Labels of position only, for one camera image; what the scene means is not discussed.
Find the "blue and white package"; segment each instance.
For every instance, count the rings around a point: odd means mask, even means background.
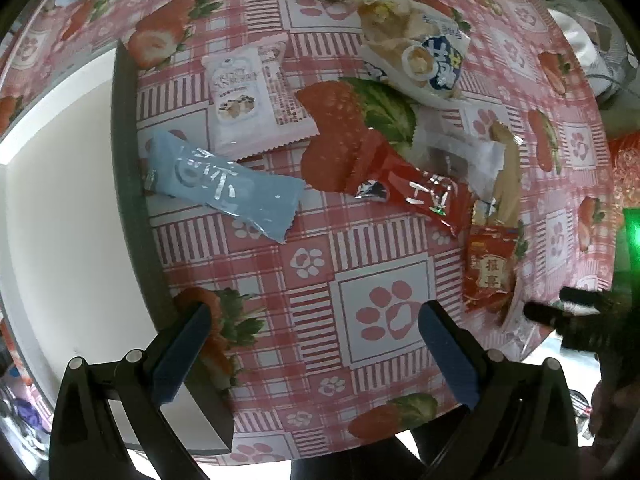
[[[250,170],[170,132],[153,136],[148,165],[147,189],[240,218],[281,244],[305,188],[299,178]]]

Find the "white floor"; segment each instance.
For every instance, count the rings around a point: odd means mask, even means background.
[[[582,393],[587,399],[591,399],[593,389],[600,380],[600,366],[592,354],[586,352],[569,352],[560,350],[562,339],[554,332],[545,342],[536,348],[524,362],[539,365],[547,357],[555,357],[562,364],[567,386],[572,390]],[[407,446],[415,456],[418,456],[418,449],[409,431],[399,433],[397,437]],[[580,446],[589,446],[592,441],[587,441],[578,436]],[[129,452],[131,459],[138,471],[145,475],[159,480],[152,465],[146,458],[135,452]],[[250,464],[241,466],[215,466],[204,464],[203,471],[211,479],[215,480],[252,480],[260,477],[260,480],[289,480],[291,473],[291,462],[273,462],[265,464]]]

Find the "table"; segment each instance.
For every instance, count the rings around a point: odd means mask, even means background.
[[[116,38],[127,42],[143,16],[169,1],[45,6],[18,46],[1,95],[30,101],[53,77],[84,63],[104,44]],[[528,248],[518,268],[522,286],[515,303],[554,301],[562,285],[607,288],[614,230],[607,218],[585,226],[583,208],[578,212],[586,196],[607,206],[612,189],[598,109],[579,68],[568,73],[567,92],[559,96],[537,58],[548,50],[577,66],[560,29],[542,0],[441,1],[472,26],[460,83],[468,104],[444,110],[442,120],[485,136],[497,118],[525,140],[520,219]],[[140,73],[141,158],[155,128],[210,148],[208,89],[200,64],[207,53],[288,30],[291,45],[283,66],[293,88],[365,75],[357,54],[359,20],[351,6],[318,0],[210,2],[223,5],[188,23],[180,41],[175,31],[160,30],[165,39],[174,39],[156,44],[145,58],[153,55],[160,63],[169,56],[160,70]],[[140,52],[132,55],[141,59]],[[538,141],[527,119],[533,109],[548,115],[558,133],[559,171],[539,166]],[[295,143],[246,164],[300,176],[305,146]],[[453,407],[415,326],[415,307],[427,298],[436,297],[483,346],[512,360],[523,358],[546,335],[523,319],[501,330],[495,315],[465,312],[464,237],[452,238],[394,206],[307,189],[286,244],[278,245],[209,208],[161,196],[148,197],[147,205],[172,293],[191,285],[229,286],[255,294],[247,310],[265,308],[260,315],[266,324],[255,345],[238,352],[244,371],[241,385],[232,389],[232,453],[198,457],[201,462],[270,462],[359,446],[362,441],[347,429],[354,418],[415,392],[433,395],[440,412]],[[585,228],[588,240],[584,232],[578,238]],[[376,309],[379,314],[371,315]],[[382,338],[363,337],[373,326]]]

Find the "blue snack wrapper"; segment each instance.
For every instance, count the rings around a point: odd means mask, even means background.
[[[241,218],[281,244],[305,188],[299,178],[249,170],[170,132],[153,136],[148,164],[147,189]]]

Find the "picture of food on package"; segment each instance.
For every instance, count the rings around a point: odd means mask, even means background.
[[[517,240],[517,229],[471,226],[463,282],[468,310],[487,308],[495,313],[508,304],[515,282],[513,253]]]
[[[414,0],[353,0],[369,75],[427,106],[450,107],[470,38],[455,20]]]
[[[283,32],[202,59],[213,101],[208,120],[217,155],[239,160],[318,134],[282,71],[288,42]]]

